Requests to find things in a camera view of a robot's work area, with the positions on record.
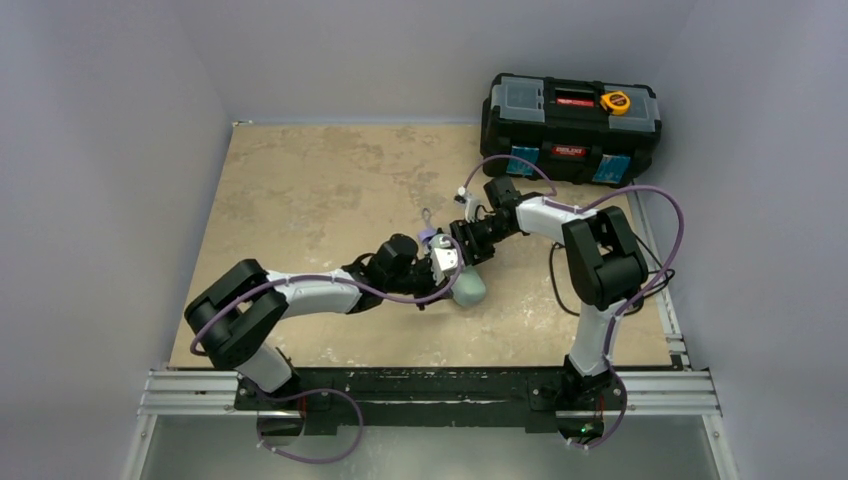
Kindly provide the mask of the mint green umbrella sleeve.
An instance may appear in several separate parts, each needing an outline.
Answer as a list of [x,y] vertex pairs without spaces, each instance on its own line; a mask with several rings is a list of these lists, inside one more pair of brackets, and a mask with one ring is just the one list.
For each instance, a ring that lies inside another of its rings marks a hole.
[[464,267],[451,288],[452,300],[462,308],[480,304],[486,294],[487,288],[480,273],[471,265]]

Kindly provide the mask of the lavender umbrella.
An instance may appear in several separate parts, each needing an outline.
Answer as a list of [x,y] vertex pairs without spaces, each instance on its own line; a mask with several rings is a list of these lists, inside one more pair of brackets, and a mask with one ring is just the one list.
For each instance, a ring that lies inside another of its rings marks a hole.
[[421,246],[425,249],[430,248],[431,239],[438,233],[437,229],[432,225],[431,219],[431,210],[427,207],[423,208],[421,210],[421,220],[424,224],[424,227],[417,234],[417,238]]

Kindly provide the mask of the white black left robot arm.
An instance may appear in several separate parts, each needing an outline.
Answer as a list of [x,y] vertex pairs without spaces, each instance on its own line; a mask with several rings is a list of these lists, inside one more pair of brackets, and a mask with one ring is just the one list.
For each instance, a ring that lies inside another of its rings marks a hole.
[[268,341],[281,320],[357,314],[385,301],[424,308],[448,294],[461,268],[444,235],[433,237],[421,254],[415,239],[394,234],[376,251],[324,273],[281,273],[245,259],[185,307],[183,318],[194,334],[190,351],[275,394],[297,377],[290,360]]

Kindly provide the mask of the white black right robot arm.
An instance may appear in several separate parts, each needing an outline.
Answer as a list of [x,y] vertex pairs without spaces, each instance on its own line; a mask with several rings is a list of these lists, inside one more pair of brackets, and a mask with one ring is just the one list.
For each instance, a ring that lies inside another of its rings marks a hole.
[[626,215],[618,207],[581,210],[538,192],[523,194],[507,176],[490,180],[484,190],[491,210],[483,216],[477,214],[479,199],[467,187],[459,187],[454,197],[464,217],[449,228],[465,263],[476,266],[491,259],[496,244],[515,234],[541,235],[562,246],[581,309],[558,395],[576,401],[606,388],[612,381],[614,320],[649,273]]

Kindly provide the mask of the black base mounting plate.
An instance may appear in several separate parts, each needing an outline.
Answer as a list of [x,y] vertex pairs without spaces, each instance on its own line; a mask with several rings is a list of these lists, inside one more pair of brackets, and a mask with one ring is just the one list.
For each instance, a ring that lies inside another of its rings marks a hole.
[[340,426],[519,428],[595,439],[626,408],[620,378],[576,401],[558,392],[564,366],[304,367],[275,394],[237,383],[234,407],[262,416],[300,415],[308,435]]

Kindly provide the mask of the black toolbox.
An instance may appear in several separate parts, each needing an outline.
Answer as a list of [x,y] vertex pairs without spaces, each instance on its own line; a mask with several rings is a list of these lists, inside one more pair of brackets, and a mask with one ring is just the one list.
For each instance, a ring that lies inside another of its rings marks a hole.
[[[617,90],[632,101],[622,116],[600,106],[601,95]],[[647,85],[500,73],[482,104],[483,171],[619,188],[651,166],[661,132]]]

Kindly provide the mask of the yellow tape measure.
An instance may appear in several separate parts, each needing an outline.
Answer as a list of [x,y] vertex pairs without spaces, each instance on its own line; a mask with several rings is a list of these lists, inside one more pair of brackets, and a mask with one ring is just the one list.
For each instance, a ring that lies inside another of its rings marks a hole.
[[630,97],[621,90],[607,92],[600,96],[600,106],[610,115],[625,115],[631,105]]

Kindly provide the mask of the aluminium rail frame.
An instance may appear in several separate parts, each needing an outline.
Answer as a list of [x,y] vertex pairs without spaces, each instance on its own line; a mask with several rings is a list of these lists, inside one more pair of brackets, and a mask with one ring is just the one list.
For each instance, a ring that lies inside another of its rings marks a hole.
[[[258,445],[287,457],[287,440],[341,426],[521,428],[555,433],[578,451],[609,440],[628,415],[697,416],[718,474],[734,470],[721,449],[721,408],[711,376],[689,369],[632,370],[613,363],[625,311],[660,279],[648,269],[624,212],[602,197],[565,205],[523,194],[510,179],[487,183],[488,210],[466,187],[466,209],[448,231],[397,234],[377,251],[326,273],[282,273],[245,259],[192,300],[190,348],[211,367],[154,371],[139,408],[142,445],[167,416],[252,417]],[[512,235],[562,247],[582,306],[575,340],[558,366],[296,367],[269,344],[286,319],[352,315],[386,301],[425,308],[469,301],[473,268]]]

